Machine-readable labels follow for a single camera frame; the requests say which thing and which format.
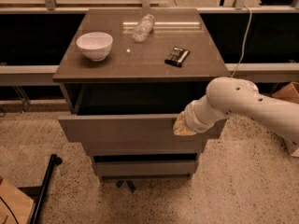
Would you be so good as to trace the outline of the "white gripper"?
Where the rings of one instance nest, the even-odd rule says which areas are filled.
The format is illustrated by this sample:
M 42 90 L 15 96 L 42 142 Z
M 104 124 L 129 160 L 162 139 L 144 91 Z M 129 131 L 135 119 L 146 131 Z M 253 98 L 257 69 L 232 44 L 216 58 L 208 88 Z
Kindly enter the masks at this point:
M 204 133 L 219 120 L 219 112 L 213 108 L 207 99 L 194 100 L 181 112 L 174 125 L 173 134 L 191 136 Z

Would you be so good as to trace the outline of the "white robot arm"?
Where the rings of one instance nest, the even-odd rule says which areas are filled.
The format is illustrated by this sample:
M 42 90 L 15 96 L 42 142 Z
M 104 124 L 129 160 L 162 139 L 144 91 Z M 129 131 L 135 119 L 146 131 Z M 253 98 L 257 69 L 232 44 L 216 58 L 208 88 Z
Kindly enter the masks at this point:
M 214 78 L 206 94 L 189 103 L 179 114 L 174 135 L 204 133 L 222 119 L 241 115 L 271 132 L 299 144 L 299 105 L 261 95 L 251 81 L 231 77 Z

